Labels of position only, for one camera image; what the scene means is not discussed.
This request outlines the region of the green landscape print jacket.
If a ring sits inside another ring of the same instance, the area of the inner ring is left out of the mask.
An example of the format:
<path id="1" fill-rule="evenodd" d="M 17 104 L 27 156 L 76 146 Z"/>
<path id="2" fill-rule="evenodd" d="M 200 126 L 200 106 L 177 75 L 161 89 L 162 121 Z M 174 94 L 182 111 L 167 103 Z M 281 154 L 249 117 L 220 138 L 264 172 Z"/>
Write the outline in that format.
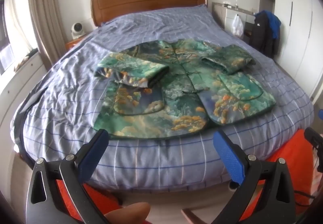
<path id="1" fill-rule="evenodd" d="M 171 138 L 257 116 L 276 101 L 246 72 L 255 64 L 237 45 L 194 39 L 109 52 L 95 70 L 108 87 L 94 128 L 112 138 Z"/>

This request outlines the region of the wooden bedside table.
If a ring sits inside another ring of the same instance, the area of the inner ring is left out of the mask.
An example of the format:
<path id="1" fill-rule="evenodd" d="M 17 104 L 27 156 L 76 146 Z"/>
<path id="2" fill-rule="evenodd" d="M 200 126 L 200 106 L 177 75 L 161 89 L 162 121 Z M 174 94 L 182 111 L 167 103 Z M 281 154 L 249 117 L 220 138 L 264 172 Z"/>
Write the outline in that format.
<path id="1" fill-rule="evenodd" d="M 73 39 L 72 41 L 69 41 L 68 43 L 65 44 L 66 50 L 69 51 L 70 49 L 72 49 L 76 44 L 78 44 L 80 41 L 82 41 L 85 38 L 85 35 Z"/>

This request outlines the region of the white drawer cabinet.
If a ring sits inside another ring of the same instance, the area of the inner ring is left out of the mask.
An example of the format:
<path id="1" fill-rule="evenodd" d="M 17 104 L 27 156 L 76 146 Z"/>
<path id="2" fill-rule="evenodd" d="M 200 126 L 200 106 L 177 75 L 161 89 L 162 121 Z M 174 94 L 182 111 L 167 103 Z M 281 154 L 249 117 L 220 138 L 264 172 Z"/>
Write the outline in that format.
<path id="1" fill-rule="evenodd" d="M 47 73 L 40 54 L 35 53 L 16 72 L 9 69 L 1 84 L 1 137 L 10 138 L 10 122 L 28 93 Z"/>

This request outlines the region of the grey white dresser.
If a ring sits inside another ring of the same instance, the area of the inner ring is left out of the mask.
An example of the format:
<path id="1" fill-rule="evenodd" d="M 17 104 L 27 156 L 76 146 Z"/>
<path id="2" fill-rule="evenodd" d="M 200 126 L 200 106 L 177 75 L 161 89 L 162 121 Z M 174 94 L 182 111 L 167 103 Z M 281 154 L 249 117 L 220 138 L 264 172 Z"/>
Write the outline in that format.
<path id="1" fill-rule="evenodd" d="M 233 34 L 233 21 L 236 16 L 242 21 L 243 31 L 241 39 L 245 36 L 245 31 L 251 31 L 255 22 L 255 14 L 245 9 L 231 7 L 222 3 L 212 2 L 212 16 L 218 25 L 227 33 Z"/>

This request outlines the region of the white round desk fan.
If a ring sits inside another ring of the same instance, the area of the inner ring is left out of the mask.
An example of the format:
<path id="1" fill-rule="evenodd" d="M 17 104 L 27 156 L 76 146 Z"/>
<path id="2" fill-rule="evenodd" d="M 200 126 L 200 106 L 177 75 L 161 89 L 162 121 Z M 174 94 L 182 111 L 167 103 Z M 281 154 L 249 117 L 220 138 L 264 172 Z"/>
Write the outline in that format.
<path id="1" fill-rule="evenodd" d="M 76 22 L 71 27 L 71 36 L 73 39 L 77 39 L 85 35 L 83 25 L 80 22 Z"/>

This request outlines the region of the white wardrobe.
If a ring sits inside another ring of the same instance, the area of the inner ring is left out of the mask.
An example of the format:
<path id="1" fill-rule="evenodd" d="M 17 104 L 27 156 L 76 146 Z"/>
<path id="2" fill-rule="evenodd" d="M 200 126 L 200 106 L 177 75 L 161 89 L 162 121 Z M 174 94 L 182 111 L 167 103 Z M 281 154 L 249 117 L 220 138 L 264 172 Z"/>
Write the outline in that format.
<path id="1" fill-rule="evenodd" d="M 281 21 L 275 58 L 312 102 L 322 93 L 322 5 L 319 0 L 275 0 Z"/>

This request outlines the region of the beige window curtain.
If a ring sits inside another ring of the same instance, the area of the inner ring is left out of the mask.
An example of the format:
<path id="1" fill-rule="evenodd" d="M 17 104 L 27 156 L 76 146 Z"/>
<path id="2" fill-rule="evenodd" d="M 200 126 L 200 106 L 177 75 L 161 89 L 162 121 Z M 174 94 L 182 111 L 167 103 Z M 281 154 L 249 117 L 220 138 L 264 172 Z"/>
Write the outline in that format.
<path id="1" fill-rule="evenodd" d="M 47 70 L 66 53 L 65 34 L 58 0 L 28 0 L 38 51 Z"/>

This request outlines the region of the black and blue hanging jacket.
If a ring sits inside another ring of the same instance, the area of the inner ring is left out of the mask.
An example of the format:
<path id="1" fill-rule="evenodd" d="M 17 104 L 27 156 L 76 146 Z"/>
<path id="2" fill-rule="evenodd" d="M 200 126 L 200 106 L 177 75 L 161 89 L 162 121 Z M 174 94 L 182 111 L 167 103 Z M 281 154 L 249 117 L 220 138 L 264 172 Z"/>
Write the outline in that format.
<path id="1" fill-rule="evenodd" d="M 273 59 L 279 50 L 280 26 L 281 21 L 270 11 L 255 14 L 249 45 Z"/>

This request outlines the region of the white plastic bag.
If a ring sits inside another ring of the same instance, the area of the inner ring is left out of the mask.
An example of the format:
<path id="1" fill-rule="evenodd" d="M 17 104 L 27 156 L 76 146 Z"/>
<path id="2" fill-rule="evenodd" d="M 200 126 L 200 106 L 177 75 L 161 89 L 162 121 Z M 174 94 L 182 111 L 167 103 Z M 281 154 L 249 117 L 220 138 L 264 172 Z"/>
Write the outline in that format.
<path id="1" fill-rule="evenodd" d="M 238 38 L 242 38 L 244 35 L 244 25 L 238 14 L 235 15 L 232 22 L 232 34 Z"/>

